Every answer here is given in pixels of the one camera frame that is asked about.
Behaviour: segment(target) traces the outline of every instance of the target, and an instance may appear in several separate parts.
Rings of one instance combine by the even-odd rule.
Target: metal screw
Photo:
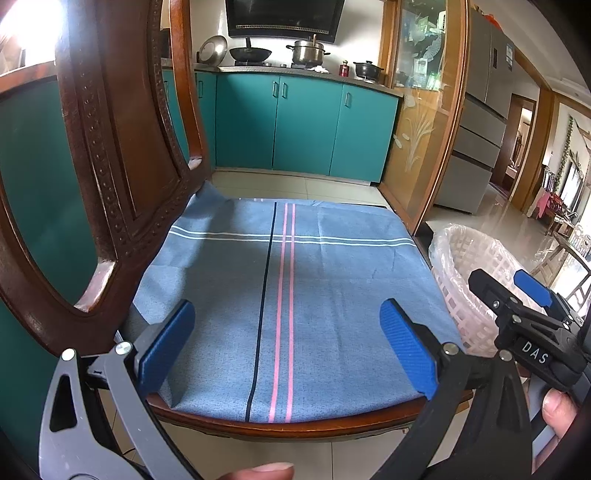
[[[511,355],[511,352],[509,350],[501,350],[499,352],[499,356],[501,357],[501,360],[503,360],[504,362],[510,362],[511,360],[513,360],[513,355]]]
[[[69,362],[76,356],[76,351],[73,348],[67,348],[61,353],[61,359],[64,362]]]
[[[455,343],[445,343],[443,351],[446,355],[454,356],[460,353],[460,348]]]
[[[132,345],[129,342],[121,342],[115,346],[117,355],[127,355],[131,351]]]

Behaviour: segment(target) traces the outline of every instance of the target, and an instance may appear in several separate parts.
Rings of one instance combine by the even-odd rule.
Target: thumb
[[[292,480],[294,466],[291,463],[270,463],[250,470],[224,475],[219,480]]]
[[[542,416],[561,439],[577,416],[577,408],[566,393],[551,389],[542,403]]]

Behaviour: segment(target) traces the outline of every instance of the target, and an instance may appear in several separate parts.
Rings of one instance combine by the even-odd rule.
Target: blue gripper pad
[[[525,270],[518,270],[513,276],[515,285],[540,307],[550,307],[552,297],[549,290]]]
[[[141,398],[160,389],[194,327],[195,307],[185,300],[165,321],[151,325],[135,342],[138,354],[142,354],[137,369]]]
[[[437,364],[411,327],[412,321],[393,300],[382,303],[379,324],[413,387],[433,398],[437,390]]]

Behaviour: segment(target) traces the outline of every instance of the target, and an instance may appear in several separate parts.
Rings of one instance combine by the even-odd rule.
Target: plastic basket
[[[472,271],[483,269],[521,299],[524,305],[542,309],[513,283],[523,267],[498,240],[464,225],[451,224],[437,232],[429,249],[433,275],[449,313],[457,324],[466,353],[495,356],[499,333],[496,314],[468,287]]]

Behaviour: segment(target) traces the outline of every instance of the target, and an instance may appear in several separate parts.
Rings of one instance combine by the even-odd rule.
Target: cooking pot
[[[316,41],[316,35],[313,40],[298,40],[295,45],[287,45],[287,48],[293,50],[293,63],[297,65],[309,65],[317,67],[322,65],[325,55],[330,55],[324,51],[324,45]]]
[[[246,48],[231,48],[230,55],[236,61],[249,61],[261,63],[271,56],[272,51],[266,48],[253,48],[251,39],[246,38]]]
[[[382,73],[383,69],[381,69],[377,65],[374,65],[369,60],[364,63],[360,63],[357,61],[354,63],[355,75],[357,75],[357,77],[363,77],[368,80],[375,80],[376,82],[379,80],[379,74]]]

